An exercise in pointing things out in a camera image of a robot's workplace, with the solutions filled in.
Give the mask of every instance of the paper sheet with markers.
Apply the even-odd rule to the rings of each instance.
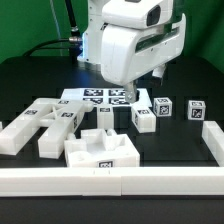
[[[139,103],[152,107],[146,89],[139,90]],[[112,104],[113,107],[127,107],[132,104],[125,101],[125,91],[122,88],[102,89],[102,88],[77,88],[64,89],[61,99],[63,100],[86,100],[92,101],[94,106],[101,103]]]

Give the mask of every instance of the black table surface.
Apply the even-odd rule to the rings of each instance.
[[[202,121],[187,119],[188,100],[203,100],[205,120],[224,126],[224,74],[201,58],[179,57],[168,64],[163,85],[150,86],[151,74],[138,87],[173,102],[171,117],[157,118],[155,133],[139,134],[130,108],[114,108],[115,130],[126,133],[141,156],[141,166],[218,166],[201,138]],[[37,98],[60,98],[67,88],[116,88],[100,73],[78,68],[69,57],[16,57],[0,65],[0,121],[7,126]],[[80,130],[96,128],[96,110],[87,113]],[[40,159],[38,133],[17,156],[0,155],[0,168],[64,167]],[[2,223],[223,223],[223,196],[121,196],[1,198]]]

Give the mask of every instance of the green wall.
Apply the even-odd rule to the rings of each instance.
[[[73,0],[82,31],[87,21],[86,2]],[[54,0],[54,5],[61,35],[69,37],[64,1]],[[223,11],[223,0],[185,0],[187,30],[183,54],[204,57],[224,72]],[[57,33],[49,0],[0,0],[0,62],[51,39],[57,39]],[[35,55],[59,55],[59,51],[39,51]]]

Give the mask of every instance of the white robot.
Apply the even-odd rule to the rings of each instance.
[[[182,0],[88,0],[89,26],[78,61],[136,101],[136,80],[153,71],[161,77],[166,63],[183,50],[186,18]]]

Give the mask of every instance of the white cube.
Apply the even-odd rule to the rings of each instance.
[[[111,104],[97,106],[97,128],[105,130],[114,128],[114,112]]]
[[[147,106],[133,104],[131,113],[132,122],[139,133],[156,131],[156,116]]]
[[[189,100],[188,102],[188,119],[189,120],[204,120],[205,118],[205,102]]]
[[[169,117],[172,115],[172,101],[168,97],[155,98],[153,112],[157,117]]]

